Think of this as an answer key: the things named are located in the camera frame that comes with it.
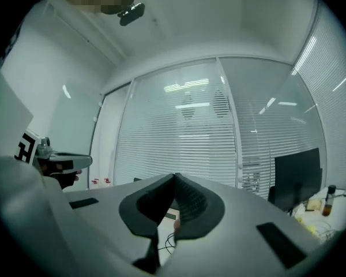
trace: gray device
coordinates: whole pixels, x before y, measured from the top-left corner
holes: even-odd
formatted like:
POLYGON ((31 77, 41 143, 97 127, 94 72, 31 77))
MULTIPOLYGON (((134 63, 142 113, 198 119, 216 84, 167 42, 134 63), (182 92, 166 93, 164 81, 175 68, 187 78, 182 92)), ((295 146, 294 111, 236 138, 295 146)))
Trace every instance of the gray device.
POLYGON ((89 155, 53 151, 48 137, 41 139, 35 158, 47 164, 47 168, 51 170, 48 175, 76 173, 92 164, 92 157, 89 155), (61 164, 62 170, 58 170, 57 164, 61 164))
POLYGON ((54 276, 283 276, 321 253, 315 236, 266 200, 190 175, 64 193, 30 165, 0 158, 0 216, 54 276), (181 226, 161 266, 156 229, 173 199, 181 226))

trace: white wall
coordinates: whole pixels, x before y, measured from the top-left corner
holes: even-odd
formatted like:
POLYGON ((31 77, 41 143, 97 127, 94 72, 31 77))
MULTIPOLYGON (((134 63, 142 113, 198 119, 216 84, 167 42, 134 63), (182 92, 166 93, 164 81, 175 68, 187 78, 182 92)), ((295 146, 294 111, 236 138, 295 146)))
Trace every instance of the white wall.
MULTIPOLYGON (((5 79, 33 114, 29 129, 49 136, 55 150, 80 154, 89 154, 93 117, 110 72, 108 60, 59 20, 45 2, 27 15, 2 67, 5 79)), ((86 187, 84 171, 67 190, 86 187)))
POLYGON ((294 63, 307 39, 317 0, 242 0, 242 24, 294 63))
MULTIPOLYGON (((51 7, 57 10, 57 13, 64 18, 71 26, 89 40, 98 50, 107 56, 114 65, 119 65, 129 55, 128 50, 123 48, 121 43, 116 39, 116 36, 108 28, 104 28, 101 24, 95 26, 93 21, 100 17, 100 13, 91 14, 80 11, 78 6, 68 3, 67 0, 46 0, 49 1, 51 7)), ((117 16, 108 16, 118 20, 117 16)))
POLYGON ((90 167, 89 179, 98 179, 97 185, 90 184, 90 188, 107 186, 104 179, 109 176, 109 170, 114 168, 113 150, 116 136, 126 103, 129 85, 106 96, 97 120, 95 134, 92 140, 91 157, 93 163, 90 167))
POLYGON ((50 8, 41 17, 44 6, 41 2, 31 10, 2 67, 5 79, 34 116, 29 128, 41 136, 48 134, 64 84, 73 82, 99 93, 110 73, 104 58, 50 8))
POLYGON ((273 47, 250 32, 238 30, 234 33, 231 36, 218 33, 182 36, 145 50, 121 64, 109 78, 103 92, 112 91, 135 77, 157 69, 200 58, 236 55, 285 61, 273 47))
POLYGON ((32 114, 0 73, 0 156, 14 156, 32 114))

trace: black cable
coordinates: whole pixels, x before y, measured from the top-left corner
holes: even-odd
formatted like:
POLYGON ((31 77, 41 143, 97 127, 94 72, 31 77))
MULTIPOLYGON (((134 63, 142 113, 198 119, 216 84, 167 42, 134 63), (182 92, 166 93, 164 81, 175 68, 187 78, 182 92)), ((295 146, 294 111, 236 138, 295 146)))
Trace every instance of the black cable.
POLYGON ((169 252, 169 254, 172 254, 172 253, 169 251, 169 249, 167 248, 167 241, 168 241, 168 239, 166 240, 166 250, 167 250, 167 252, 169 252))
POLYGON ((166 242, 165 242, 165 246, 162 247, 162 248, 158 248, 158 250, 166 249, 167 252, 169 252, 169 254, 172 254, 172 253, 169 251, 168 248, 175 248, 175 246, 173 246, 172 243, 170 243, 170 241, 169 241, 169 239, 172 238, 173 236, 174 236, 174 233, 169 234, 168 237, 167 237, 167 240, 166 240, 166 242))
POLYGON ((333 196, 334 198, 337 198, 337 197, 346 197, 346 189, 339 189, 339 188, 337 188, 336 190, 343 190, 344 191, 344 193, 343 194, 341 194, 341 195, 337 195, 337 196, 333 196))
POLYGON ((323 233, 319 234, 319 237, 321 239, 325 239, 326 241, 329 241, 333 238, 333 236, 337 233, 337 230, 328 230, 323 233))
POLYGON ((168 236, 167 241, 168 241, 168 243, 169 243, 169 245, 170 245, 171 247, 174 247, 174 248, 175 248, 175 245, 172 245, 172 243, 169 241, 169 239, 172 238, 173 236, 174 236, 174 234, 173 234, 172 236, 170 236, 170 237, 168 236))

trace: desk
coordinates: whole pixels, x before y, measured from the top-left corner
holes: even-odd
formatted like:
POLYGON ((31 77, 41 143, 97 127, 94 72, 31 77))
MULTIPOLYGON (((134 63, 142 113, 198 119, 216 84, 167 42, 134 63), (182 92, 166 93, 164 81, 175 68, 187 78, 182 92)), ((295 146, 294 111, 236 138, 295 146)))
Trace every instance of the desk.
MULTIPOLYGON (((75 219, 83 220, 87 226, 93 227, 98 235, 105 239, 105 243, 131 264, 146 256, 146 252, 151 247, 151 240, 134 235, 127 228, 119 213, 120 203, 126 196, 164 177, 165 175, 160 175, 132 184, 61 195, 66 196, 68 201, 96 198, 99 203, 71 209, 69 212, 74 214, 75 219)), ((273 223, 306 255, 319 247, 318 240, 295 219, 290 218, 260 196, 207 179, 191 175, 186 177, 193 183, 217 194, 224 203, 225 213, 221 221, 204 237, 178 241, 172 255, 164 252, 164 249, 160 250, 159 255, 168 253, 169 259, 161 260, 162 263, 166 262, 157 275, 227 276, 229 272, 234 272, 234 275, 257 276, 264 275, 265 265, 267 276, 282 275, 286 272, 284 264, 257 229, 257 226, 269 222, 273 223)), ((51 194, 52 192, 48 192, 49 200, 54 197, 53 205, 56 207, 59 200, 55 198, 56 194, 51 194)), ((63 208, 57 207, 57 212, 60 214, 63 208)), ((59 217, 59 226, 64 226, 64 229, 74 227, 66 222, 68 218, 67 216, 59 217)), ((173 230, 172 222, 164 221, 160 225, 158 248, 163 247, 167 234, 172 233, 173 230)))
MULTIPOLYGON (((166 244, 166 240, 168 238, 168 236, 172 233, 174 233, 174 227, 173 227, 173 224, 174 224, 174 220, 171 220, 171 219, 167 219, 167 218, 164 218, 159 227, 157 228, 157 232, 158 232, 158 235, 159 235, 159 244, 158 244, 158 248, 163 248, 165 247, 165 244, 166 244)), ((175 242, 174 242, 174 237, 170 238, 170 243, 172 243, 172 245, 175 245, 175 242)), ((174 248, 168 248, 168 250, 173 253, 174 251, 174 248)), ((164 265, 167 260, 169 259, 169 252, 164 248, 164 249, 160 249, 159 250, 159 260, 160 260, 160 264, 161 265, 164 265)))
MULTIPOLYGON (((315 194, 312 199, 323 199, 322 210, 327 195, 327 189, 322 189, 315 194)), ((336 195, 343 194, 344 190, 336 190, 336 195)), ((306 226, 315 226, 317 233, 325 233, 329 230, 343 231, 346 229, 346 197, 337 197, 333 201, 332 211, 329 216, 322 216, 321 211, 303 211, 295 212, 296 218, 301 218, 306 226)))

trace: computer monitor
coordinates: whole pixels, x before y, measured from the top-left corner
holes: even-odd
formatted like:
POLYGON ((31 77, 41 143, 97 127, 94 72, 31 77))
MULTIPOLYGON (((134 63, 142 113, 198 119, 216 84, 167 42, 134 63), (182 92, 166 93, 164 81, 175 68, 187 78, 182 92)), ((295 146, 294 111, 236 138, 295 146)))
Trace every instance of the computer monitor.
POLYGON ((319 149, 276 157, 274 204, 284 211, 296 207, 321 189, 319 149))

